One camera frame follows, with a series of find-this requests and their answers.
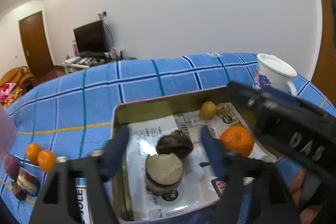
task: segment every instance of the white wall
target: white wall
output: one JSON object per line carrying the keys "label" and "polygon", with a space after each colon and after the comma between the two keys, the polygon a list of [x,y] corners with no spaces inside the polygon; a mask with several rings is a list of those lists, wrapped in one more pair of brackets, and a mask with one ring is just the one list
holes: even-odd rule
{"label": "white wall", "polygon": [[[39,11],[43,12],[43,18],[45,18],[44,0],[24,0],[16,6],[0,12],[0,78],[8,70],[15,67],[27,66],[18,21]],[[49,44],[46,25],[44,29]]]}
{"label": "white wall", "polygon": [[137,58],[265,52],[311,78],[322,30],[320,0],[45,0],[57,64],[73,29],[107,11],[115,46]]}

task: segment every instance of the pink bottle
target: pink bottle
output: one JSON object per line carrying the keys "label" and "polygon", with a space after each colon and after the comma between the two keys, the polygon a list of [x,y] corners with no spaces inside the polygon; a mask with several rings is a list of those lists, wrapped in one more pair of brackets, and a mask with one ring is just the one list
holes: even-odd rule
{"label": "pink bottle", "polygon": [[16,136],[16,128],[13,121],[8,117],[3,107],[0,105],[0,160],[11,148]]}

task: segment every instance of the tablecloth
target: tablecloth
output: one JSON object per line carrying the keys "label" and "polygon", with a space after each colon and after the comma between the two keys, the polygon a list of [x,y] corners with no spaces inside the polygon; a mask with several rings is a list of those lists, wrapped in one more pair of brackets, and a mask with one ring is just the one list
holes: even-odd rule
{"label": "tablecloth", "polygon": [[[255,54],[209,53],[176,59],[123,60],[53,79],[36,86],[6,109],[18,131],[10,153],[43,184],[47,174],[25,157],[29,143],[37,142],[42,149],[69,159],[85,157],[110,138],[113,113],[119,104],[225,86],[230,80],[252,86],[256,63]],[[336,116],[335,107],[310,81],[298,75],[293,83],[298,97]],[[300,166],[284,159],[278,168],[289,184]],[[27,224],[36,198],[19,202],[2,166],[0,178],[2,199],[14,217]],[[249,191],[247,187],[239,223],[246,221]],[[207,223],[211,214],[208,208],[177,222]]]}

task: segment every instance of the wooden door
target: wooden door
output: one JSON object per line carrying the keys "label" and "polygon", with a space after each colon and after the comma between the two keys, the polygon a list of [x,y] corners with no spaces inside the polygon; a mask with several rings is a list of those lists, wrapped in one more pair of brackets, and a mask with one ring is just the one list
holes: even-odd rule
{"label": "wooden door", "polygon": [[319,58],[311,82],[336,105],[335,13],[331,0],[322,0],[322,40]]}
{"label": "wooden door", "polygon": [[42,12],[20,20],[19,27],[28,67],[39,79],[54,68],[45,38]]}

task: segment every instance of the flat screen tv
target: flat screen tv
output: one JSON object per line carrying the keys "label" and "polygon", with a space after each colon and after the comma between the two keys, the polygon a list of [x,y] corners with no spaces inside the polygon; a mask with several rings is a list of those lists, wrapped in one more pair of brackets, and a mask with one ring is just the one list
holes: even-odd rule
{"label": "flat screen tv", "polygon": [[96,21],[73,30],[79,52],[108,52],[103,21]]}

